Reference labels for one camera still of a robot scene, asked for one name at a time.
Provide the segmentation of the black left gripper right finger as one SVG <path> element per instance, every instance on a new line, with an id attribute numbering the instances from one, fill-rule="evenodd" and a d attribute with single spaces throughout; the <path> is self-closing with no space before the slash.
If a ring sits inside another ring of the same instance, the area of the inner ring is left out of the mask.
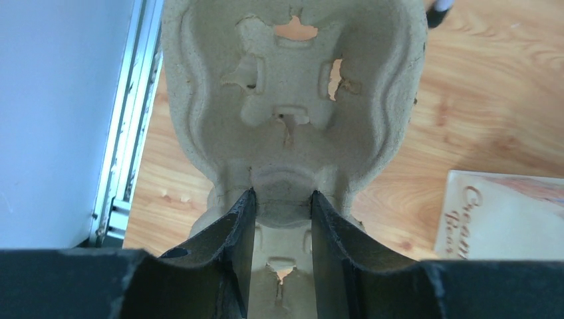
<path id="1" fill-rule="evenodd" d="M 415 261 L 311 198 L 319 318 L 562 318 L 561 261 Z"/>

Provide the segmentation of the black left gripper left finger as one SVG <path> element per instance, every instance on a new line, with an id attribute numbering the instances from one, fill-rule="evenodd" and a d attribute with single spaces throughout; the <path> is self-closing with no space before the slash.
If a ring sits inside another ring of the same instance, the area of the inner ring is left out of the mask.
<path id="1" fill-rule="evenodd" d="M 256 195 L 155 257 L 142 249 L 1 251 L 2 318 L 246 318 Z"/>

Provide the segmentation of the paper takeout bag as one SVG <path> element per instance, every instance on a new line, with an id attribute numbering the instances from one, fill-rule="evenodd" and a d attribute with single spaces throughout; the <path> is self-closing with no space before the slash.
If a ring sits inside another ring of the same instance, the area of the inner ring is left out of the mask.
<path id="1" fill-rule="evenodd" d="M 449 171 L 434 250 L 443 259 L 563 260 L 563 179 Z"/>

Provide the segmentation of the cardboard cup carrier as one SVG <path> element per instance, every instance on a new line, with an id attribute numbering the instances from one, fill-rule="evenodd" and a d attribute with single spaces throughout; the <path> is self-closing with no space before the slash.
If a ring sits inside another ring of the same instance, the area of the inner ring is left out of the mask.
<path id="1" fill-rule="evenodd" d="M 170 113 L 212 183 L 210 225 L 247 189 L 257 217 L 250 318 L 315 318 L 310 202 L 347 221 L 396 155 L 425 61 L 421 1 L 167 1 Z"/>

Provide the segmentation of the brown cup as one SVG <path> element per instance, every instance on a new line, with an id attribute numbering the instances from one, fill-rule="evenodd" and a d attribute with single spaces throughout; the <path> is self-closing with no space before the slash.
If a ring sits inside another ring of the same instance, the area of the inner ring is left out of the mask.
<path id="1" fill-rule="evenodd" d="M 435 0 L 426 10 L 426 19 L 429 29 L 435 29 L 446 18 L 454 5 L 454 0 Z"/>

